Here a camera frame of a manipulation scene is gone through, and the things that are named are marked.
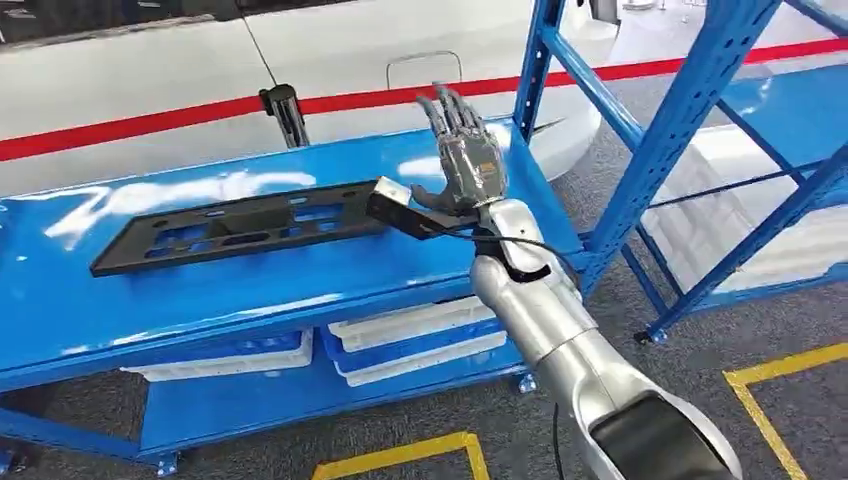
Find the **white storage bin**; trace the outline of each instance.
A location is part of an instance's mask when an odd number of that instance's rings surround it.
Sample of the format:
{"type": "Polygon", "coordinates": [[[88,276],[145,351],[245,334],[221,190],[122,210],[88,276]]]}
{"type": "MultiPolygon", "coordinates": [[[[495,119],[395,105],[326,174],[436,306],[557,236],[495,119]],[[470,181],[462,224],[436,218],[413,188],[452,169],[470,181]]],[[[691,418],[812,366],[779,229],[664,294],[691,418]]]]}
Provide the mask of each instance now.
{"type": "MultiPolygon", "coordinates": [[[[778,170],[741,129],[700,130],[653,203],[778,170]]],[[[648,210],[642,217],[669,270],[688,291],[797,189],[780,177],[648,210]]],[[[848,206],[816,210],[782,231],[716,291],[814,278],[848,261],[848,206]]]]}
{"type": "Polygon", "coordinates": [[[476,296],[395,310],[363,320],[331,323],[330,332],[345,351],[356,352],[387,343],[441,332],[494,317],[476,296]]]}
{"type": "Polygon", "coordinates": [[[440,365],[442,363],[468,357],[478,353],[502,347],[506,344],[506,332],[497,332],[478,338],[458,342],[434,350],[410,355],[373,367],[355,370],[353,372],[342,372],[336,365],[339,375],[345,377],[348,385],[357,387],[366,383],[373,383],[387,378],[403,375],[404,373],[421,370],[423,368],[440,365]]]}
{"type": "Polygon", "coordinates": [[[293,350],[124,367],[121,370],[140,373],[149,382],[164,382],[306,367],[312,363],[312,340],[313,330],[310,328],[301,332],[300,346],[293,350]]]}

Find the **floor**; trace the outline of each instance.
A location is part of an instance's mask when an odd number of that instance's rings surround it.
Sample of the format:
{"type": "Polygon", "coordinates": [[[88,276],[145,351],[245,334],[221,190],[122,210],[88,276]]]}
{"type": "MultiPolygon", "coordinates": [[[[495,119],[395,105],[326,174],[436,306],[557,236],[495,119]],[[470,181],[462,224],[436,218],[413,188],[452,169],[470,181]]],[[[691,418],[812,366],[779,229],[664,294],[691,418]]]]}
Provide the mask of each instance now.
{"type": "MultiPolygon", "coordinates": [[[[742,75],[767,73],[746,67],[742,75]]],[[[614,93],[640,121],[652,117],[669,77],[615,82],[614,93]]],[[[707,125],[727,123],[713,112],[707,125]]],[[[586,157],[553,183],[576,223],[588,228],[629,159],[605,125],[586,157]]],[[[725,381],[736,370],[848,338],[848,285],[833,285],[695,315],[669,342],[643,347],[630,335],[654,313],[618,258],[588,301],[603,333],[622,354],[668,390],[703,409],[728,436],[747,478],[790,478],[725,381]]],[[[792,455],[811,479],[848,478],[844,422],[845,361],[752,385],[792,455]]],[[[99,431],[132,435],[144,403],[144,383],[108,373],[57,385],[46,415],[99,431]]],[[[317,464],[467,430],[478,435],[494,479],[547,479],[556,472],[551,446],[553,404],[544,390],[517,393],[511,379],[363,411],[303,422],[187,452],[177,478],[280,480],[309,478],[317,464]]],[[[587,478],[561,422],[566,478],[587,478]]],[[[471,478],[464,454],[450,453],[361,474],[361,479],[471,478]]],[[[153,472],[110,459],[53,449],[13,478],[150,479],[153,472]]]]}

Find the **white plastic tray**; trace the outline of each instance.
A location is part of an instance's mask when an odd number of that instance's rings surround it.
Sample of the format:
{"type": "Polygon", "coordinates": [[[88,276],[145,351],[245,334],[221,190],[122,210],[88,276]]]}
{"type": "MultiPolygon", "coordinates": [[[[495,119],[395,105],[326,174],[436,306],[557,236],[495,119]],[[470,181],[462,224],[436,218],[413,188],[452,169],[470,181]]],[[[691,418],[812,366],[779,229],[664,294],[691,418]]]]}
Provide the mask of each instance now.
{"type": "Polygon", "coordinates": [[[476,296],[395,310],[359,321],[328,325],[347,352],[441,332],[494,317],[476,296]]]}
{"type": "Polygon", "coordinates": [[[296,350],[237,355],[232,357],[160,363],[140,367],[125,367],[122,371],[140,373],[149,382],[164,382],[186,378],[234,375],[287,368],[306,367],[312,363],[312,329],[303,330],[300,347],[296,350]]]}
{"type": "Polygon", "coordinates": [[[353,372],[344,373],[336,365],[336,371],[339,372],[339,375],[345,377],[348,385],[356,387],[403,375],[404,373],[422,368],[432,367],[458,358],[475,355],[505,344],[506,332],[498,332],[353,372]]]}

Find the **yellow floor marking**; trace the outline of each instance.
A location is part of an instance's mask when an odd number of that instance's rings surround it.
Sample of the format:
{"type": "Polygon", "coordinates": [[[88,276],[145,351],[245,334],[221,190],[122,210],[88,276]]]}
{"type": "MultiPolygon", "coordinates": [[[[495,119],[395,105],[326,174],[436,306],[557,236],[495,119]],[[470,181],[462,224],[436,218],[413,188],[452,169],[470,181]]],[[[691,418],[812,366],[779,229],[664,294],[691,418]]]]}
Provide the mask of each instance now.
{"type": "Polygon", "coordinates": [[[774,360],[756,365],[754,367],[737,370],[735,372],[723,372],[727,383],[736,392],[739,401],[748,411],[748,415],[754,420],[757,428],[763,434],[774,454],[777,456],[783,468],[792,480],[807,480],[807,474],[798,465],[798,461],[789,452],[786,443],[780,438],[774,426],[766,417],[763,409],[751,395],[748,385],[752,383],[770,380],[782,375],[798,373],[825,363],[834,362],[848,358],[848,343],[838,343],[829,347],[823,347],[809,352],[791,355],[780,360],[774,360]]]}
{"type": "Polygon", "coordinates": [[[457,432],[443,437],[431,438],[421,442],[411,443],[400,447],[389,448],[379,452],[367,453],[357,457],[324,463],[315,468],[312,480],[332,480],[359,473],[390,467],[400,463],[421,460],[455,450],[465,449],[471,463],[471,473],[474,480],[489,480],[486,462],[483,460],[483,450],[477,435],[468,432],[457,432]]]}

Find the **white vehicle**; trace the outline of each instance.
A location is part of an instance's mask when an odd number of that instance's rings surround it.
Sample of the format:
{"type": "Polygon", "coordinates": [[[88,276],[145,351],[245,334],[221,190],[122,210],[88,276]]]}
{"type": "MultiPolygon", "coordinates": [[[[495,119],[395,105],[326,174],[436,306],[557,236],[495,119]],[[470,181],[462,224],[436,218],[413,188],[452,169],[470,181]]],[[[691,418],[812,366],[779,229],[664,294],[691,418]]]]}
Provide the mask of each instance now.
{"type": "MultiPolygon", "coordinates": [[[[253,96],[274,82],[310,98],[517,76],[532,3],[0,0],[0,142],[253,96]]],[[[617,27],[579,0],[562,32],[599,66],[617,27]]],[[[491,117],[510,114],[514,99],[471,101],[491,117]]],[[[551,126],[533,149],[548,178],[584,154],[600,120],[577,87],[545,90],[537,126],[551,126]]],[[[312,143],[425,126],[412,104],[306,117],[312,143]]],[[[0,162],[0,195],[286,148],[264,112],[168,128],[0,162]]]]}

